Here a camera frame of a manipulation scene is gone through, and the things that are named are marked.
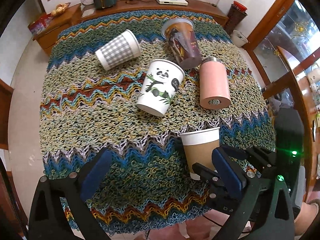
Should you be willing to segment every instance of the trash can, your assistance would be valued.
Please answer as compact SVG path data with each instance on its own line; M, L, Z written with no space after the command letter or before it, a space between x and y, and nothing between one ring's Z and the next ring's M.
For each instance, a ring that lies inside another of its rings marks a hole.
M247 16L247 13L242 12L234 4L231 4L230 10L228 12L228 18L224 30L230 35L237 25Z
M236 30L231 34L231 41L238 48L241 48L244 44L248 43L247 38L241 32Z

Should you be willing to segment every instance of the glass door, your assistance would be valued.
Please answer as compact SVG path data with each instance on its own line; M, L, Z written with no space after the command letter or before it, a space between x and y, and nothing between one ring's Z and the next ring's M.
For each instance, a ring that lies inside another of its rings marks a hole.
M280 58L277 46L290 52L300 62L320 47L319 29L298 0L253 50L270 82L289 71Z

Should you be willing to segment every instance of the white router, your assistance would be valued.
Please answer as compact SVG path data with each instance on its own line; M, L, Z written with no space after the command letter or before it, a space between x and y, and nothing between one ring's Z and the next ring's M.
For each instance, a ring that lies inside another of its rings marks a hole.
M157 0L160 4L177 4L177 5L188 5L186 0Z

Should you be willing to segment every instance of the white cup rim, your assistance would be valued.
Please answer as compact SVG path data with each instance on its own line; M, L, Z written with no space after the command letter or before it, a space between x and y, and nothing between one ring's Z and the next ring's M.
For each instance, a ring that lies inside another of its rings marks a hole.
M140 48L140 44L139 44L139 42L138 42L138 40L137 40L137 37L133 34L133 32L132 31L130 31L130 30L125 30L125 31L128 31L131 35L132 35L132 37L134 38L134 41L136 42L136 44L137 44L137 46L138 46L138 48L139 48L139 54L141 54L141 48Z
M168 28L169 26L171 26L172 24L179 23L179 22L188 23L188 24L190 24L190 25L192 26L192 28L194 28L193 22L192 22L190 19L188 19L188 18L182 18L182 17L174 18L174 19L171 19L171 20L169 20L169 21L166 21L166 22L164 23L164 25L162 26L162 28L161 28L161 35L162 35L162 37L164 37L164 38L166 39L166 36L164 35L164 33L165 33L165 31L167 30L167 28Z
M217 130L217 129L220 129L220 127L210 128L210 129L200 130L200 131L185 132L185 133L181 133L180 136L192 135L192 134L197 134L197 133L202 133L202 132L209 132L209 131L213 131L213 130Z
M177 67L177 68L181 71L181 73L183 74L183 79L186 77L186 74L185 74L185 72L183 71L183 69L180 68L180 67L179 67L177 64L175 64L174 62L172 62L172 61L170 61L170 60L167 60L167 59L156 58L156 59L150 61L150 65L151 65L151 63L153 63L154 61L164 61L164 62L170 63L170 64L174 65L175 67Z

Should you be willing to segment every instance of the blue gripper pad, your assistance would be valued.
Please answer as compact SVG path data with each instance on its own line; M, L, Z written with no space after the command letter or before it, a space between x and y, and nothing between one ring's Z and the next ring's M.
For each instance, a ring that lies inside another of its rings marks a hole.
M219 147L212 151L212 164L227 188L230 197L240 200L242 198L243 184L231 168L231 160L222 149L219 150Z
M80 198L83 202L92 198L100 183L110 170L112 162L112 152L105 149L99 160L85 177L81 185Z

